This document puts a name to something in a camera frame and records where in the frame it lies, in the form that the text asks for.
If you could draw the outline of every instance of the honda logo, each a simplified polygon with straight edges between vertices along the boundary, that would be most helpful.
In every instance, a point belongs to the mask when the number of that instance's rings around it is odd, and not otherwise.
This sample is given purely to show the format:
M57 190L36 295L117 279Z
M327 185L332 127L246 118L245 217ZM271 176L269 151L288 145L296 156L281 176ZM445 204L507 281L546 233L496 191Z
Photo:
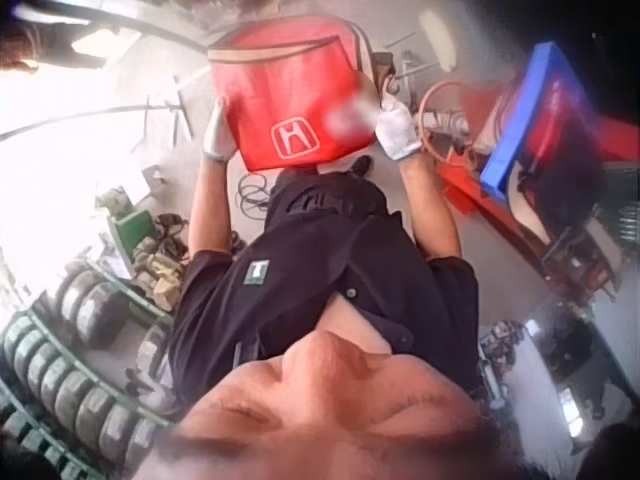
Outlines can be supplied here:
M318 137L302 117L280 122L271 129L271 138L282 159L295 158L320 148Z

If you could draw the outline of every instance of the red bag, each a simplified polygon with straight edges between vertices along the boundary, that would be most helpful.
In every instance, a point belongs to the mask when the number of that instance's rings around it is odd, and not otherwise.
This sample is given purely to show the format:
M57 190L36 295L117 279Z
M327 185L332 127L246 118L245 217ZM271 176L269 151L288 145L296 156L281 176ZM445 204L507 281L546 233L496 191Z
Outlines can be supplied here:
M345 143L327 131L332 112L359 91L354 62L362 62L358 37L344 22L312 20L282 21L295 25L288 33L278 21L254 25L209 50L216 94L227 97L229 126L249 171L332 162L373 140L366 132ZM328 22L343 31L312 38ZM299 40L284 43L291 35Z

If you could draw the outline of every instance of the nose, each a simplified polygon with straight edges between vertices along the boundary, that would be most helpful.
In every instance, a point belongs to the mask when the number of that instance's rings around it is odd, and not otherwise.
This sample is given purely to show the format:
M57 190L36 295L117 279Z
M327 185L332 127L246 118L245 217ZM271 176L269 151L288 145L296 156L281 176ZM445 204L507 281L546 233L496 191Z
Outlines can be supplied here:
M326 425L342 422L357 410L373 370L368 354L329 332L313 332L293 345L282 359L286 397L294 401L291 421Z

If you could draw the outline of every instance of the white glove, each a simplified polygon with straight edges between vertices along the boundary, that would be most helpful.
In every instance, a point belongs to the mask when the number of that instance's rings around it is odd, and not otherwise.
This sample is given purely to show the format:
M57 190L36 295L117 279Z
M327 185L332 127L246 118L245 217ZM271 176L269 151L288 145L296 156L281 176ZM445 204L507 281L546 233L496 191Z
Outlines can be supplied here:
M229 163L237 151L227 123L227 102L224 97L219 97L213 105L211 120L204 134L204 156L215 162Z
M422 150L409 109L396 97L384 93L376 136L389 158L399 161Z

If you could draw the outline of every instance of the black polo shirt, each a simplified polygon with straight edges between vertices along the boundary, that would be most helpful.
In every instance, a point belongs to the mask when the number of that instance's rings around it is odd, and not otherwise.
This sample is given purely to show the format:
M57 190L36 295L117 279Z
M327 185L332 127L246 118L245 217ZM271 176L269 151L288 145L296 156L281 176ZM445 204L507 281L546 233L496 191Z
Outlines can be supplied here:
M195 255L169 358L193 405L239 358L282 355L341 293L391 345L467 391L478 386L478 286L464 260L425 261L382 192L347 175L295 179L272 197L265 233L235 261Z

